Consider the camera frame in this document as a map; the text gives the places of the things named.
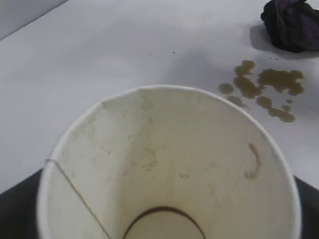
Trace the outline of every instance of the crumpled cloth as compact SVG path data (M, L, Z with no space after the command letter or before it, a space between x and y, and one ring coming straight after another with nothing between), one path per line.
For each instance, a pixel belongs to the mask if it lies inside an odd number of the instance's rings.
M299 53L319 51L319 11L306 0L271 0L261 19L277 48Z

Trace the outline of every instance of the dark surface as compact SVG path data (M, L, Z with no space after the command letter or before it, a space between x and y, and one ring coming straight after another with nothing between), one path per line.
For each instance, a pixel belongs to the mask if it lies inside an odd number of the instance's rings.
M40 171L0 195L0 239L38 239L35 202ZM303 206L302 239L319 239L318 191L297 179Z

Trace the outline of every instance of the coffee stain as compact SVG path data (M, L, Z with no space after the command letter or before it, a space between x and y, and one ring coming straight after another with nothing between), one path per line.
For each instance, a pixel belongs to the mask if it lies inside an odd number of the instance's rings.
M223 93L225 95L229 95L229 94L233 93L233 91L234 91L234 87L228 83L220 84L218 86L218 89L221 93Z
M297 82L298 79L304 79L300 71L293 70L288 72L267 69L258 74L258 76L257 82L261 87L272 86L279 93L287 89L289 95L296 96L305 91L301 86L301 82Z
M243 101L241 100L239 96L227 96L226 99L239 107L248 109L248 106L243 103Z
M245 172L244 176L245 176L245 178L247 180L254 180L260 174L260 169L262 167L262 163L261 163L261 160L260 160L260 157L259 157L259 153L258 153L258 150L257 150L256 146L253 145L252 143L250 143L248 145L248 147L249 147L249 149L252 151L252 153L255 156L256 166L255 166L255 168L253 170Z
M295 119L296 119L291 113L289 113L287 111L273 108L272 100L268 97L260 96L257 98L256 103L259 106L261 106L262 108L267 109L268 114L271 117L277 117L283 122L291 123L291 122L295 121Z
M154 160L156 158L155 150L146 148L144 149L143 159L145 160Z
M187 174L187 173L180 173L180 174L179 174L179 177L180 177L180 178L187 179L187 178L189 178L189 174Z
M236 66L234 72L237 76L251 75L250 70L254 69L255 62L244 60L240 66Z
M291 123L295 121L295 116L291 113L291 106L283 105L282 109L277 109L273 107L272 100L268 97L262 96L263 90L266 87L271 86L275 91L282 94L287 90L288 94L291 96L297 96L302 94L305 90L302 87L302 84L299 80L304 79L302 72L297 70L291 71L277 71L274 69L263 70L259 73L258 79L256 81L250 80L247 76L252 75L251 70L254 69L255 62L244 60L240 66L234 68L236 74L233 84L239 89L241 95L248 99L256 99L257 105L265 108L268 115L271 117L276 117L283 122ZM221 93L228 95L234 91L234 88L231 84L222 83L218 86L218 89ZM243 103L239 96L227 96L226 99L236 104L239 107L247 107ZM286 100L288 104L292 104L293 100Z
M291 111L291 106L281 106L281 108L287 112Z
M142 165L142 168L145 169L147 172L149 172L152 170L152 168L154 168L157 165L157 163L158 162L156 160L153 160L150 163Z
M248 99L254 99L256 96L260 96L262 93L262 88L255 86L255 84L250 81L246 75L251 75L250 72L255 67L255 62L253 61L242 61L240 66L236 66L234 72L236 77L234 79L234 85L240 90L243 97Z

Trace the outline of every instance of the brown stain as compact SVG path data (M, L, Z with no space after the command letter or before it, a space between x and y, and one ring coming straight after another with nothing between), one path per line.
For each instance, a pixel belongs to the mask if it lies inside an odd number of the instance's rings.
M255 166L255 168L253 170L246 171L244 173L244 176L245 176L245 178L247 180L254 180L260 174L260 169L262 167L262 163L261 163L261 160L260 160L260 157L259 157L259 153L258 153L258 150L257 150L256 146L253 145L252 143L250 143L248 146L249 146L249 149L252 151L252 153L255 156L256 166Z
M226 99L239 107L248 108L248 106L243 103L239 96L227 96Z
M147 164L144 164L142 165L142 168L146 170L146 172L149 172L151 171L156 165L157 165L157 161L156 160L153 160L152 162L150 163L147 163Z
M167 207L167 206L159 206L159 207L154 207L151 209L148 209L144 212L142 212L141 214L139 214L132 222L131 224L128 226L128 228L126 229L124 235L123 235L123 239L127 239L128 234L130 232L130 230L132 229L132 227L134 226L135 223L137 223L139 220L141 220L143 217L149 216L150 214L154 214L154 213L159 213L159 212L171 212L171 213L176 213L178 215L181 215L183 217L186 217L187 219L189 219L199 230L199 232L201 233L203 239L206 239L206 236L203 232L203 230L201 229L201 227L199 226L199 224L191 217L189 216L187 213L183 212L180 209L177 208L173 208L173 207Z
M234 72L237 76L251 75L250 70L254 69L254 67L255 62L244 60L240 66L235 67Z
M304 79L302 72L297 70L292 71L277 71L274 69L263 70L257 76L259 77L254 83L249 78L251 75L251 70L255 67L255 62L244 60L240 66L234 68L236 74L233 84L239 89L241 95L248 99L255 99L257 105L267 109L268 115L271 117L276 117L283 122L291 123L295 121L295 116L291 113L291 106L282 106L282 109L277 109L272 106L271 99L261 96L263 90L267 86L273 87L277 92L283 93L284 90L288 90L288 94L291 96L297 96L302 94L305 90L302 87L301 82L298 80ZM223 83L218 87L219 91L223 94L231 94L233 92L233 87L231 84ZM238 96L228 96L226 97L229 101L236 104L239 107L247 107L243 104L242 100ZM293 100L286 100L288 104L292 104Z
M255 84L249 80L246 75L251 75L251 70L255 67L253 61L242 61L240 66L236 66L234 72L236 77L234 79L234 85L240 90L243 97L248 99L254 99L256 96L262 94L262 87L255 86Z
M146 148L144 150L143 159L145 160L154 160L156 158L155 150Z
M183 178L183 179L188 179L188 178L189 178L189 174L187 174L187 173L180 173L180 174L179 174L179 177L180 177L180 178Z
M257 98L256 103L262 108L267 109L268 114L271 117L278 117L281 121L286 123L291 123L295 121L295 117L288 111L283 111L280 109L273 108L272 100L265 96L260 96Z
M268 69L258 74L258 76L257 82L261 87L272 86L279 93L287 89L289 95L296 96L305 91L301 86L301 82L297 82L298 79L304 79L300 71L293 70L288 72Z
M281 106L281 108L287 112L291 111L291 106Z
M234 91L234 87L228 83L220 84L218 86L218 89L221 93L223 93L225 95L229 95L229 94L233 93L233 91Z

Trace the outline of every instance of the cup bottom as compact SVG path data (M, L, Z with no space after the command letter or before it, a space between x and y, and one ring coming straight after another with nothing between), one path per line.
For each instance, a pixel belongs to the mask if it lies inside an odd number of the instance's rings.
M123 239L205 239L200 226L185 212L172 207L151 208L136 217Z

